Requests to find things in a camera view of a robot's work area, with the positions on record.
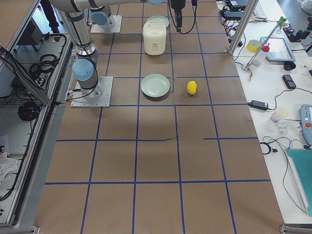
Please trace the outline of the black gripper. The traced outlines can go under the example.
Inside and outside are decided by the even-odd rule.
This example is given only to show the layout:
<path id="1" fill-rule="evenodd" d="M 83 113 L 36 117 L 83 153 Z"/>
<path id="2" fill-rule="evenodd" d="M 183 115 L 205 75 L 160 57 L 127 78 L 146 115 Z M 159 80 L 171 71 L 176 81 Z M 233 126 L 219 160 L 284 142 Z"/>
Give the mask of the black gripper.
<path id="1" fill-rule="evenodd" d="M 175 12 L 176 31 L 181 32 L 182 28 L 182 10 L 186 5 L 185 0 L 170 0 L 170 6 Z"/>

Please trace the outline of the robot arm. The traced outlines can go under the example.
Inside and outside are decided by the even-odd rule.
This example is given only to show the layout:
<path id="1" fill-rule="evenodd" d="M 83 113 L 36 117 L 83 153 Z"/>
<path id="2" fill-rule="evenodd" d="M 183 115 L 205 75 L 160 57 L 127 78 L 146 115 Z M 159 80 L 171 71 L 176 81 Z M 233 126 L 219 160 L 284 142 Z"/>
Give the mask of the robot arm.
<path id="1" fill-rule="evenodd" d="M 110 6 L 90 8 L 90 11 L 93 23 L 106 28 L 114 26 L 115 20 Z"/>
<path id="2" fill-rule="evenodd" d="M 91 84 L 89 86 L 82 85 L 79 81 L 80 88 L 84 90 L 85 96 L 90 96 L 95 92 L 98 85 L 97 74 L 97 48 L 91 41 L 90 34 L 87 29 L 87 23 L 84 17 L 84 10 L 91 9 L 95 12 L 97 19 L 94 22 L 98 25 L 106 25 L 111 19 L 111 5 L 120 5 L 128 3 L 145 3 L 144 0 L 53 0 L 51 3 L 57 8 L 66 22 L 70 37 L 75 43 L 75 51 L 78 60 L 84 59 L 87 64 L 93 68 L 91 75 Z"/>

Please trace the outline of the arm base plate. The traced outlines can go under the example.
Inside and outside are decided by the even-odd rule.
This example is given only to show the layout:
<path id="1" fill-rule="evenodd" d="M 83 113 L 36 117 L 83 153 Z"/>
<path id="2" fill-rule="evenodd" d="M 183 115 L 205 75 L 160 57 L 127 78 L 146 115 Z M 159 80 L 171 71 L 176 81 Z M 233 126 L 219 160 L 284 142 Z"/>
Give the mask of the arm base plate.
<path id="1" fill-rule="evenodd" d="M 93 90 L 81 89 L 79 82 L 76 82 L 76 89 L 71 100 L 73 108 L 97 108 L 110 107 L 111 92 L 113 87 L 113 77 L 98 77 L 98 83 Z"/>
<path id="2" fill-rule="evenodd" d="M 92 14 L 93 25 L 91 27 L 92 34 L 113 34 L 120 33 L 122 15 L 107 16 L 102 13 Z"/>

